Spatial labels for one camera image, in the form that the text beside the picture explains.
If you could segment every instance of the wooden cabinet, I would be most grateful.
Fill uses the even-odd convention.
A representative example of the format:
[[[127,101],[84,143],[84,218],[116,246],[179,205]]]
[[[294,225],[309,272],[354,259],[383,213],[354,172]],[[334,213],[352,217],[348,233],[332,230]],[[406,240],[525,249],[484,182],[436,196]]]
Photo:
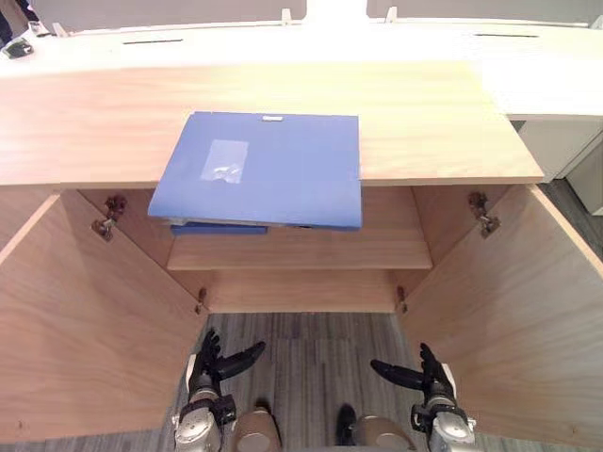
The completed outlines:
[[[467,204],[475,189],[501,222],[487,238]],[[242,237],[240,256],[241,244],[214,237],[222,257],[212,267],[208,237],[183,247],[140,214],[144,190],[123,192],[128,207],[105,242],[88,200],[110,192],[51,195],[0,254],[3,441],[156,427],[207,313],[280,311],[397,313],[415,346],[450,363],[481,431],[603,441],[603,265],[536,186],[371,188],[365,199],[390,208],[368,209],[367,232],[303,230],[326,251],[306,237],[313,251],[300,251],[299,267],[286,240],[299,239],[295,229]],[[337,234],[393,240],[399,256],[387,246],[383,260],[364,256]],[[187,264],[170,269],[185,248]]]
[[[481,431],[603,443],[603,267],[537,187],[513,186],[542,172],[467,64],[97,71],[0,90],[2,184],[65,190],[0,221],[0,442],[156,427],[208,313],[332,311],[396,313],[450,363]],[[174,239],[141,188],[196,109],[359,114],[364,229]],[[476,190],[500,220],[485,239]],[[105,242],[90,225],[116,192],[128,205]]]

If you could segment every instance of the gray carpet floor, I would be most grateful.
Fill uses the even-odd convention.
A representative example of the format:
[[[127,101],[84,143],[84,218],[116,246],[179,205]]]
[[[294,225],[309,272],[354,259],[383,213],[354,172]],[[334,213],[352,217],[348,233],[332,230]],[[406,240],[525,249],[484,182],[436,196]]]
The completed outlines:
[[[380,379],[368,365],[373,358],[410,364],[409,350],[393,315],[211,315],[209,327],[220,334],[226,355],[258,340],[267,342],[257,364],[224,382],[222,389],[233,394],[239,412],[252,408],[257,398],[266,398],[272,404],[285,450],[333,445],[336,413],[344,402],[359,414],[395,420],[413,436],[420,452],[427,450],[422,436],[409,427],[411,405],[421,394]],[[184,401],[183,379],[163,428],[4,444],[0,452],[171,452],[169,419]],[[478,444],[487,452],[589,450],[486,435],[478,435]],[[224,450],[229,450],[228,439]]]

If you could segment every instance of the cabinet door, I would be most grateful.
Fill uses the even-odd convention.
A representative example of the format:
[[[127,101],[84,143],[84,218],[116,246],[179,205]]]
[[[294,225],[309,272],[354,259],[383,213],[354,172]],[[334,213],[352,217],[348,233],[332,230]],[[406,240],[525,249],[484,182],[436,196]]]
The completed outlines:
[[[0,443],[156,428],[172,403],[206,313],[98,217],[53,195],[0,251]]]
[[[478,431],[603,444],[603,265],[536,186],[515,186],[399,311],[449,363]]]

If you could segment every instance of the blue folder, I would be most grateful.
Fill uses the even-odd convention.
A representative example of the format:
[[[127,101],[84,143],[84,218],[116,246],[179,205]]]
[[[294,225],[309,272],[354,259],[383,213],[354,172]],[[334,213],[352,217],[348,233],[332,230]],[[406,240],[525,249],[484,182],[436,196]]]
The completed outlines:
[[[173,235],[198,235],[198,234],[234,234],[234,235],[261,235],[268,232],[266,226],[243,226],[241,224],[216,224],[188,222],[183,225],[170,226]]]
[[[196,112],[149,215],[359,229],[358,135],[356,116]]]

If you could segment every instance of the metal hinge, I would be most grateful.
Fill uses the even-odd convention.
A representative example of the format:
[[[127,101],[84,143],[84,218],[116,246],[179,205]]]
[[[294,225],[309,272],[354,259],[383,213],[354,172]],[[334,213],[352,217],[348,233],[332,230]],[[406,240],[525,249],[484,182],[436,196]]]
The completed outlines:
[[[481,225],[481,236],[488,238],[491,233],[500,227],[500,220],[497,217],[491,217],[486,210],[488,197],[485,193],[474,191],[469,194],[469,206],[476,220]]]
[[[113,226],[117,220],[123,215],[127,200],[122,195],[111,196],[106,199],[105,206],[107,208],[106,219],[96,219],[92,222],[91,228],[94,232],[100,235],[106,242],[113,238]]]
[[[195,314],[201,315],[202,309],[205,307],[205,299],[207,298],[207,289],[202,287],[199,289],[199,296],[197,297],[197,305],[195,306]]]
[[[396,295],[398,296],[398,306],[401,308],[402,313],[406,314],[408,312],[408,305],[406,304],[406,292],[404,292],[404,287],[401,285],[396,287]]]

